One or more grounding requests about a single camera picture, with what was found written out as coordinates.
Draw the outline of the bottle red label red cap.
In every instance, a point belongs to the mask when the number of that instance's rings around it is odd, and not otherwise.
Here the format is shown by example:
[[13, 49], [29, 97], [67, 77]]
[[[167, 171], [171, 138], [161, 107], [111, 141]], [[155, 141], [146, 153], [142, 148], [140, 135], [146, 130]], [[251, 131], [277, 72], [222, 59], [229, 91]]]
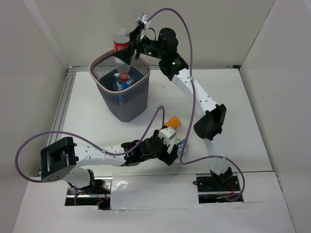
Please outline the bottle red label red cap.
[[128, 79], [130, 70], [130, 58], [127, 49], [130, 43], [130, 35], [126, 28], [118, 27], [113, 36], [114, 59], [116, 62], [116, 70], [120, 74], [121, 81]]

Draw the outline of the bottle green white label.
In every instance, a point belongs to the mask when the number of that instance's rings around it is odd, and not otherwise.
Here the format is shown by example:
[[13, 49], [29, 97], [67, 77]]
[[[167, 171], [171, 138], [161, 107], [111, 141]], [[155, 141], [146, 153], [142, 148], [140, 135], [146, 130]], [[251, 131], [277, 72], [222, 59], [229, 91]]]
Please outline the bottle green white label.
[[178, 151], [177, 151], [177, 155], [180, 157], [181, 155], [181, 152], [182, 152], [182, 148], [185, 144], [185, 139], [186, 139], [186, 135], [187, 135], [187, 127], [184, 127], [184, 126], [179, 126], [177, 129], [176, 129], [176, 137], [175, 137], [175, 140], [174, 140], [174, 143], [178, 146]]

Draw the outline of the orange juice bottle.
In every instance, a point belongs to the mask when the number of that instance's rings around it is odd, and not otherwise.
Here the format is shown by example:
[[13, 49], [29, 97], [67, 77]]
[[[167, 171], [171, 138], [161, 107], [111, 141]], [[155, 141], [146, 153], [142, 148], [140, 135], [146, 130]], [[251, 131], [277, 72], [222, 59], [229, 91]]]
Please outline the orange juice bottle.
[[176, 116], [173, 116], [164, 125], [176, 130], [179, 126], [181, 126], [181, 122]]

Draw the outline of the clear bottle blue label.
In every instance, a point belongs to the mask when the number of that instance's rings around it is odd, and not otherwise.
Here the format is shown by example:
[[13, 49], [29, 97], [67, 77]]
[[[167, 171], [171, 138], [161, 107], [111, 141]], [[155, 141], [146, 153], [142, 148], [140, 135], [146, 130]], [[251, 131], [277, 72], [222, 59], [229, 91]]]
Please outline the clear bottle blue label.
[[113, 81], [113, 91], [123, 91], [127, 88], [129, 88], [131, 85], [135, 83], [135, 79], [132, 78], [130, 75], [128, 75], [128, 78], [126, 81], [121, 80], [121, 76], [119, 73], [114, 74], [114, 81]]

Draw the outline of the clear bottle blue cap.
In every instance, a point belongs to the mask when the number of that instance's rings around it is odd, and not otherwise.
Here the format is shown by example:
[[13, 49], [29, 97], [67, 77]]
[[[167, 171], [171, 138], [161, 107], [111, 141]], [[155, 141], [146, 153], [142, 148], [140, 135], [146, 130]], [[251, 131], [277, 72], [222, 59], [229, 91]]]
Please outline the clear bottle blue cap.
[[128, 94], [117, 95], [116, 98], [117, 98], [117, 104], [118, 105], [126, 104], [129, 101]]

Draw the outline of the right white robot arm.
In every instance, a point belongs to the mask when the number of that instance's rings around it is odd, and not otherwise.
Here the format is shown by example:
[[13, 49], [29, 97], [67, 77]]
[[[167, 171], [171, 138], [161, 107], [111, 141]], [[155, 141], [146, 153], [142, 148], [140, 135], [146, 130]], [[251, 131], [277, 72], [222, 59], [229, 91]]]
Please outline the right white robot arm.
[[[114, 55], [126, 64], [131, 63], [133, 55], [144, 54], [159, 59], [162, 73], [193, 101], [189, 129], [194, 129], [197, 136], [203, 139], [209, 157], [218, 159], [210, 170], [212, 185], [217, 190], [224, 190], [232, 177], [231, 168], [223, 171], [226, 157], [220, 147], [220, 134], [226, 115], [225, 105], [214, 101], [194, 79], [192, 68], [177, 52], [178, 40], [174, 30], [163, 28], [158, 38], [151, 40], [143, 35], [140, 27], [136, 27], [130, 32], [129, 38], [128, 46], [116, 50]], [[196, 123], [193, 122], [195, 114], [199, 116]]]

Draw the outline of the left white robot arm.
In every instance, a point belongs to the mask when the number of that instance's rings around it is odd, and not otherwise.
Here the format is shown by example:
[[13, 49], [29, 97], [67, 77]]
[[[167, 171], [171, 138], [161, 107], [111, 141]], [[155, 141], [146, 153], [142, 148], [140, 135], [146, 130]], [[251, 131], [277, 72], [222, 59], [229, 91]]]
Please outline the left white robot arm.
[[72, 137], [64, 137], [41, 150], [41, 180], [44, 183], [64, 180], [89, 194], [95, 190], [96, 182], [94, 172], [88, 166], [137, 166], [150, 159], [161, 160], [170, 166], [178, 158], [178, 146], [173, 145], [171, 151], [168, 149], [158, 136], [141, 143], [135, 140], [100, 150], [78, 145]]

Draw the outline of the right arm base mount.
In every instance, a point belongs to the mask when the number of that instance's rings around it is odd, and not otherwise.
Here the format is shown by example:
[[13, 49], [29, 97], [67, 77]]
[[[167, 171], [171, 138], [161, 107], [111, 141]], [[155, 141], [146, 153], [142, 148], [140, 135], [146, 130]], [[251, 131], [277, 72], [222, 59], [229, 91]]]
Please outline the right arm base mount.
[[237, 175], [233, 175], [223, 186], [217, 186], [210, 174], [197, 176], [192, 184], [197, 187], [200, 204], [228, 202], [227, 198], [232, 195], [235, 198], [242, 188]]

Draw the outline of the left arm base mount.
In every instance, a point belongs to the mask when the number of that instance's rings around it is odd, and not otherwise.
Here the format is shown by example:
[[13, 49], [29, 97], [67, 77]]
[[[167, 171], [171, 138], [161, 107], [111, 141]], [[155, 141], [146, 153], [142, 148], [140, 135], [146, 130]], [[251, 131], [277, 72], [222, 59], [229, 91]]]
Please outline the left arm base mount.
[[75, 190], [68, 186], [65, 206], [93, 206], [98, 210], [110, 210], [112, 177], [95, 177], [95, 186], [89, 190]]

